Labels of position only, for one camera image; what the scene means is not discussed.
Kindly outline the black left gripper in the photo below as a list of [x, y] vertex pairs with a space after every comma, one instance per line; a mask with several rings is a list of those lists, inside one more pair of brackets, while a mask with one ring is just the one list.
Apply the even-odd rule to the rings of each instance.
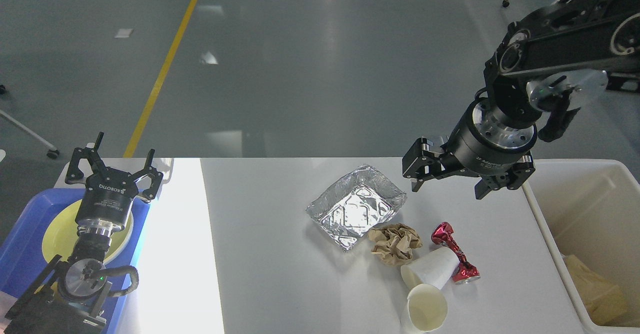
[[93, 145], [73, 150], [64, 176], [67, 185], [86, 188], [75, 217], [79, 236], [110, 236], [126, 229], [134, 198], [150, 203], [162, 186], [163, 173], [153, 165], [155, 149], [149, 150], [135, 173], [108, 168], [99, 154], [104, 135], [100, 132]]

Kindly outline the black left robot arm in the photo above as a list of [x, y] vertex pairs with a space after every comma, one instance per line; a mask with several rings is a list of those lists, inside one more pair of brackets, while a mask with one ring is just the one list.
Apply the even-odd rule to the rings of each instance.
[[85, 188], [71, 254], [55, 254], [7, 310], [6, 334], [100, 334], [107, 325], [106, 300], [139, 286], [134, 265], [110, 268], [106, 257], [114, 234], [128, 229], [135, 200], [150, 203], [157, 197], [163, 173], [153, 166], [154, 149], [137, 172], [105, 165], [99, 154], [103, 136], [100, 132], [92, 147], [75, 148], [65, 174], [66, 184]]

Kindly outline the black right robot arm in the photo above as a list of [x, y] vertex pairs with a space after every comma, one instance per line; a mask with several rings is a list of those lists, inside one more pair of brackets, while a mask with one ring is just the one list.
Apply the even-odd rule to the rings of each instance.
[[479, 178], [480, 200], [535, 172], [537, 141], [561, 138], [582, 106], [639, 82], [639, 0], [558, 0], [512, 22], [485, 63], [484, 86], [448, 139], [420, 137], [402, 157], [418, 192], [426, 181]]

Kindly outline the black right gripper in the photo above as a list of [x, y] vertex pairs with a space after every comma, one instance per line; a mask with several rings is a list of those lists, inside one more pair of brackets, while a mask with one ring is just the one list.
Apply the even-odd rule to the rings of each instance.
[[490, 111], [489, 99], [474, 100], [464, 111], [445, 144], [421, 136], [402, 157], [402, 176], [416, 193], [426, 181], [480, 175], [476, 200], [502, 188], [517, 190], [535, 172], [528, 154], [538, 139], [537, 127], [510, 127]]

